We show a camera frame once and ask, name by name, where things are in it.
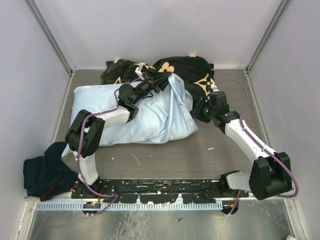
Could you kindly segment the light blue pillowcase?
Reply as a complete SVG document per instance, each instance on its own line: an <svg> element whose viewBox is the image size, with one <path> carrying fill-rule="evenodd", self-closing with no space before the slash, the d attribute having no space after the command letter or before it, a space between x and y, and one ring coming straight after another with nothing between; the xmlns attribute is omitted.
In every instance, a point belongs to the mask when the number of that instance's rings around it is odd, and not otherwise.
<svg viewBox="0 0 320 240"><path fill-rule="evenodd" d="M198 127L190 114L193 98L185 86L183 79L171 74L164 91L151 92L148 98L138 102L138 113L132 121L105 129L99 145L164 144L196 132ZM96 113L114 108L119 87L119 84L77 87L73 92L71 119L81 110Z"/></svg>

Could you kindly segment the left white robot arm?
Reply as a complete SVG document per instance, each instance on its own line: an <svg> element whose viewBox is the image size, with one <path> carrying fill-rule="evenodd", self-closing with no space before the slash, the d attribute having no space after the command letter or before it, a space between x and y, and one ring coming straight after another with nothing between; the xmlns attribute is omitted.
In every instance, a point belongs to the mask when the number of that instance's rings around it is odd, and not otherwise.
<svg viewBox="0 0 320 240"><path fill-rule="evenodd" d="M155 72L146 69L136 70L140 83L123 83L114 93L115 107L91 113L80 110L65 135L65 141L72 151L78 169L79 181L83 183L82 192L88 198L117 197L116 194L100 193L99 174L96 169L95 152L99 148L103 131L112 126L128 123L137 115L137 103L145 98L153 97L153 93L164 91L169 84L172 72Z"/></svg>

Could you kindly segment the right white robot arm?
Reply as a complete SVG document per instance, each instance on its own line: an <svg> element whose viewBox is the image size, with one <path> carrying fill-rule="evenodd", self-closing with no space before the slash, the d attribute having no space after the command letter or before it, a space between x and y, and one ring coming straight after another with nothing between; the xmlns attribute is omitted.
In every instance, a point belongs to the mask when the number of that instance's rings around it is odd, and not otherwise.
<svg viewBox="0 0 320 240"><path fill-rule="evenodd" d="M291 160L285 152L277 152L265 144L248 127L237 111L231 111L224 91L211 92L198 100L192 117L213 124L231 138L251 162L251 171L224 173L219 179L219 191L231 197L237 190L252 193L258 200L274 196L285 197L293 189Z"/></svg>

